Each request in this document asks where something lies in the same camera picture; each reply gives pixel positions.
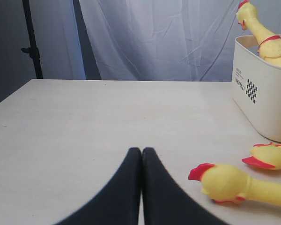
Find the white curtain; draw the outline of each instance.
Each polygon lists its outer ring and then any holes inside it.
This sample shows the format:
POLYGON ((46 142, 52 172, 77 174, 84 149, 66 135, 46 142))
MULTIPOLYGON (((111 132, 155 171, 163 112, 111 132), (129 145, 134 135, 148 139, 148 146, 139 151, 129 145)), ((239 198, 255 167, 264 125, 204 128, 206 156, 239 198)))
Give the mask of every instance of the white curtain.
MULTIPOLYGON (((240 0, 80 0, 102 79, 230 81, 240 0)), ((251 0, 281 34, 281 0, 251 0)))

